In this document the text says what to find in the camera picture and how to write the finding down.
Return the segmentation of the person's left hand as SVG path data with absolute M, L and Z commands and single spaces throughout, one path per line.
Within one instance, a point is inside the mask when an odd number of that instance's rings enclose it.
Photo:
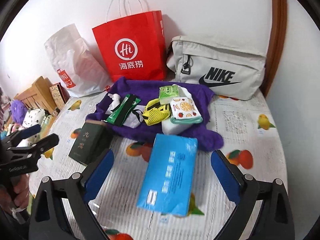
M 20 181 L 14 186 L 14 191 L 17 194 L 14 200 L 11 199 L 6 189 L 1 187 L 0 198 L 1 208 L 10 212 L 9 204 L 13 201 L 15 205 L 21 209 L 25 209 L 29 203 L 29 175 L 21 175 Z

